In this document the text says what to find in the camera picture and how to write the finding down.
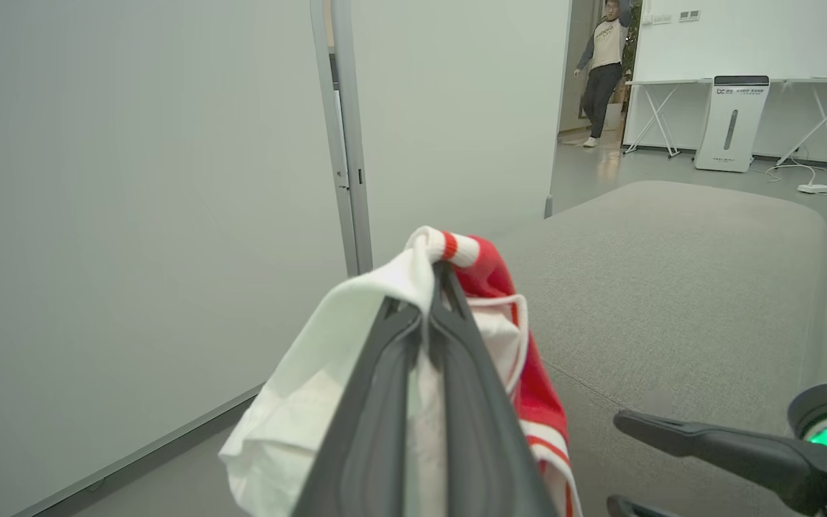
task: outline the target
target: white air purifier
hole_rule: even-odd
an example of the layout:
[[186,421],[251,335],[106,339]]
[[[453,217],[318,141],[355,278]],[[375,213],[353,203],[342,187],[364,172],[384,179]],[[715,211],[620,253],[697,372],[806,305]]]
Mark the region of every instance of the white air purifier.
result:
[[717,75],[706,108],[695,167],[745,172],[771,82],[766,75]]

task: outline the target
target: white wall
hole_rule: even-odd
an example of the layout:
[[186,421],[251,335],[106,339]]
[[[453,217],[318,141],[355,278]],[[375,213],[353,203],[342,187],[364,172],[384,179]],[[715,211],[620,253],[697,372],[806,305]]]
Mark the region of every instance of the white wall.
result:
[[269,377],[331,174],[308,2],[0,1],[0,517]]
[[[827,78],[827,2],[818,0],[649,0],[651,14],[699,9],[696,22],[642,26],[634,79],[712,78],[713,75],[769,75],[771,78]],[[648,86],[658,105],[672,86]],[[629,144],[653,114],[634,88],[624,143]],[[827,85],[820,86],[827,110]],[[679,147],[699,146],[708,88],[684,85],[664,113]],[[755,154],[780,156],[821,120],[808,85],[772,87],[756,138]],[[655,126],[641,141],[663,145]],[[807,141],[810,159],[827,161],[827,134]]]
[[420,225],[492,238],[541,220],[570,2],[352,6],[375,265]]

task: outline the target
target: man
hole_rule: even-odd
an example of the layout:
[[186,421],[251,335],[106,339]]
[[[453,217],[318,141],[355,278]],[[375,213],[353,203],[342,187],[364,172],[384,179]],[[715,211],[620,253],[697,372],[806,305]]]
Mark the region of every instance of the man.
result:
[[607,0],[606,16],[593,30],[587,49],[574,71],[574,77],[577,78],[585,65],[592,61],[583,102],[583,109],[592,123],[592,135],[583,147],[598,145],[608,99],[615,91],[617,81],[624,75],[621,56],[624,55],[627,27],[630,26],[631,2],[632,0]]

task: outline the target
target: doorway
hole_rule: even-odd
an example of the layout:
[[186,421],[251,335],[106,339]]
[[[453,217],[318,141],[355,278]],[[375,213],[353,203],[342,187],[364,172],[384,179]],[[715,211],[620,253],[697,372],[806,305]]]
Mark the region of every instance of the doorway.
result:
[[[560,124],[558,127],[558,144],[581,144],[589,136],[591,124],[583,111],[585,85],[588,68],[575,78],[572,73],[587,48],[593,30],[604,16],[606,0],[574,0],[571,7],[570,32],[567,42],[567,62],[564,76],[564,92],[561,99]],[[630,99],[630,87],[625,83],[633,73],[634,56],[637,50],[637,34],[640,31],[641,0],[634,2],[631,22],[627,29],[627,41],[624,46],[622,62],[624,75],[615,88],[608,107],[606,133],[608,140],[622,141],[624,117],[627,102]]]

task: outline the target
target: black pants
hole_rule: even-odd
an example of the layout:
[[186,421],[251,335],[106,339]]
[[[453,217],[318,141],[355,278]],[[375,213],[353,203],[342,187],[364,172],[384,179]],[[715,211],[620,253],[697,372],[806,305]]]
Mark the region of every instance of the black pants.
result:
[[583,100],[583,111],[592,123],[592,137],[602,136],[604,127],[604,112],[608,109],[608,99],[615,91],[617,81],[620,80],[624,68],[620,62],[611,65],[602,65],[589,72],[587,92]]

